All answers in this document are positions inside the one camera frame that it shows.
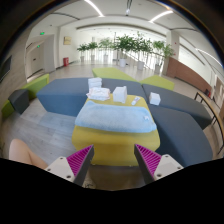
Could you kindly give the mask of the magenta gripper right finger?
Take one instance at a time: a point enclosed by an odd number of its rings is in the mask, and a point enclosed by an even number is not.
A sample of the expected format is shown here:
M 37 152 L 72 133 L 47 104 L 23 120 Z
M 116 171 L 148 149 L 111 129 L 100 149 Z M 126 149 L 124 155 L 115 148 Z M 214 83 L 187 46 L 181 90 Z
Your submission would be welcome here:
M 150 184 L 183 169 L 183 166 L 169 154 L 160 155 L 139 144 L 134 145 L 134 155 L 145 184 Z

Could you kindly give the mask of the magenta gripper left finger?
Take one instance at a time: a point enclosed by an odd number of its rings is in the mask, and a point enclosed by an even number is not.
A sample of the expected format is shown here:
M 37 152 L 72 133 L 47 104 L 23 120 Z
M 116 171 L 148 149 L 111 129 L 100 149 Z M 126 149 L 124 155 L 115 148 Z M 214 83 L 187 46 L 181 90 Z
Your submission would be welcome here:
M 82 186 L 93 156 L 94 146 L 90 145 L 68 157 L 57 158 L 46 171 Z

